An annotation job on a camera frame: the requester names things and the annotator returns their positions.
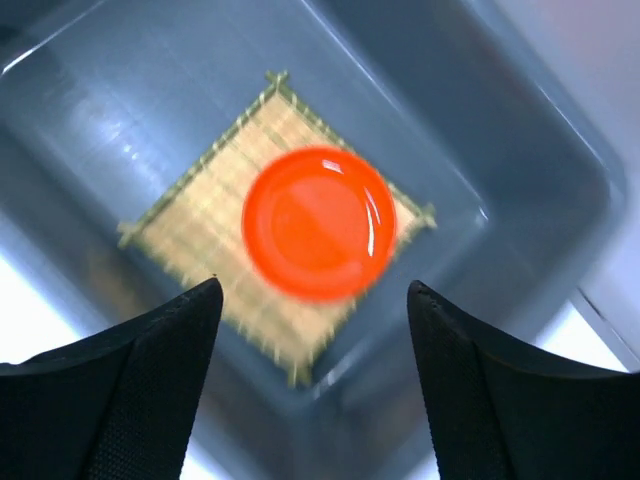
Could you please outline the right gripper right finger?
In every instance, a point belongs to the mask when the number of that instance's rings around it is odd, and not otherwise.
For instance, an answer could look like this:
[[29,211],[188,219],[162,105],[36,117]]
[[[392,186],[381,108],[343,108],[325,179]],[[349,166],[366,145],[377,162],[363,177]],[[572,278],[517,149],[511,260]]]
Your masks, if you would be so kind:
[[638,478],[637,373],[530,345],[418,280],[407,312],[441,478]]

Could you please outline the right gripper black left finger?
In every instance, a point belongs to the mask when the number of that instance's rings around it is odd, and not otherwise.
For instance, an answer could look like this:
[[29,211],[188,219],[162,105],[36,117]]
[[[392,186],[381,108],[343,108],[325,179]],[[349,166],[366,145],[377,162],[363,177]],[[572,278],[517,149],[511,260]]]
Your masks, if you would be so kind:
[[1,366],[4,479],[177,479],[221,320],[215,278]]

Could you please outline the woven bamboo placemat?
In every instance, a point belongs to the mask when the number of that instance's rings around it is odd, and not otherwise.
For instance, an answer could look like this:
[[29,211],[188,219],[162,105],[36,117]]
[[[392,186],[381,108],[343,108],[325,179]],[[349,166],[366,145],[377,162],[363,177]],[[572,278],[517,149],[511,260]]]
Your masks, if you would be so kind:
[[296,147],[350,145],[288,83],[288,71],[266,74],[267,87],[134,224],[122,223],[119,245],[134,245],[183,287],[215,276],[225,293],[223,318],[286,371],[308,385],[312,367],[361,300],[302,303],[255,271],[241,240],[244,200],[258,174]]

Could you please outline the orange round plate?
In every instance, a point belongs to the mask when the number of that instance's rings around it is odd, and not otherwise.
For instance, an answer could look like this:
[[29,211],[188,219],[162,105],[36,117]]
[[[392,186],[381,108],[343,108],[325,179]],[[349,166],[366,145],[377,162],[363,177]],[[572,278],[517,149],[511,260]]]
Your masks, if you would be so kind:
[[264,279],[309,302],[365,292],[384,275],[398,243],[396,208],[381,174],[328,145],[269,162],[248,191],[241,227]]

